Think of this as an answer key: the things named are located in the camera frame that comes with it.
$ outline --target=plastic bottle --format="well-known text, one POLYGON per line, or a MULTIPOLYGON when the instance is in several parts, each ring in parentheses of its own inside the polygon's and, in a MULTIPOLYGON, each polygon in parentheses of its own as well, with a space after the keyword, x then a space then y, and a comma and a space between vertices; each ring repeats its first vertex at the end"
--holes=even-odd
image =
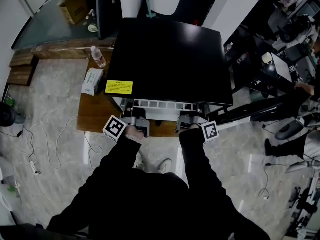
POLYGON ((241 56, 240 56, 240 58, 238 58, 237 60, 236 60, 236 62, 238 62, 238 64, 240 64, 241 62, 243 62, 247 57, 248 57, 248 53, 246 52, 246 53, 244 53, 244 54, 242 54, 241 56))
POLYGON ((232 49, 232 46, 234 45, 233 42, 229 43, 225 48, 224 48, 224 52, 225 54, 227 54, 231 49, 232 49))
POLYGON ((98 49, 97 47, 91 47, 91 55, 100 69, 103 69, 107 65, 104 56, 102 55, 100 49, 98 49))

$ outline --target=white mug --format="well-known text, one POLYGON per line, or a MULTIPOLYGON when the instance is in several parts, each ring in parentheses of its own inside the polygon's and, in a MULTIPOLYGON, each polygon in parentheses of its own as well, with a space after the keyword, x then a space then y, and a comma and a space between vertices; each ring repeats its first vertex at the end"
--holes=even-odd
POLYGON ((267 52, 265 55, 263 55, 262 57, 262 61, 265 63, 265 64, 268 64, 268 65, 271 65, 272 64, 272 55, 270 52, 267 52))

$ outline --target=wooden table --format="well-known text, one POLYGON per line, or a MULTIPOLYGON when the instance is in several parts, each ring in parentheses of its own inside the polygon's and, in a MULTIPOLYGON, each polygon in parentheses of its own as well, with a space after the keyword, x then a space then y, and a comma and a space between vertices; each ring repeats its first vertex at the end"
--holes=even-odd
MULTIPOLYGON (((84 93, 81 94, 77 120, 77 129, 79 131, 102 133, 103 128, 105 127, 111 115, 116 117, 121 115, 121 111, 119 111, 112 103, 111 97, 105 95, 107 73, 112 51, 103 51, 102 53, 107 65, 104 69, 103 78, 100 82, 97 93, 95 96, 90 96, 84 93)), ((90 68, 98 68, 92 57, 89 59, 89 64, 86 71, 88 71, 90 68)), ((175 129, 176 122, 163 121, 160 126, 157 126, 155 120, 150 120, 151 137, 178 137, 178 135, 175 133, 175 129)))

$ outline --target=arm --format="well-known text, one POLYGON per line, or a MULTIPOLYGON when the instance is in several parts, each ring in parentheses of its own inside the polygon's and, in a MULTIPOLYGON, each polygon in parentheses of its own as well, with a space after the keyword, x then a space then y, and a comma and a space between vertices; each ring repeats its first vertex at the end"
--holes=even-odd
MULTIPOLYGON (((125 133, 134 135, 135 131, 127 127, 125 133)), ((60 215, 51 219, 47 230, 73 236, 87 227, 92 218, 91 212, 93 209, 90 203, 95 202, 93 193, 100 189, 102 185, 108 188, 108 185, 114 184, 116 180, 120 181, 126 175, 126 172, 132 169, 140 147, 141 144, 121 136, 109 155, 101 160, 100 166, 94 170, 92 176, 79 189, 79 193, 75 196, 71 205, 60 215)))
POLYGON ((216 228, 228 228, 235 239, 270 240, 269 236, 252 221, 241 215, 233 205, 217 174, 211 169, 203 149, 202 130, 190 129, 179 135, 190 192, 198 210, 211 214, 216 228))

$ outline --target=warning sticker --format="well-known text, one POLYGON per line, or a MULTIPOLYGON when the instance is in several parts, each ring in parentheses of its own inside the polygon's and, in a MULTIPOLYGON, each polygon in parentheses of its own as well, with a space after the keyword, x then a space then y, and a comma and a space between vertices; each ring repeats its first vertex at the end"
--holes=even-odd
POLYGON ((131 95, 133 85, 134 85, 134 82, 108 80, 106 82, 105 93, 131 95))

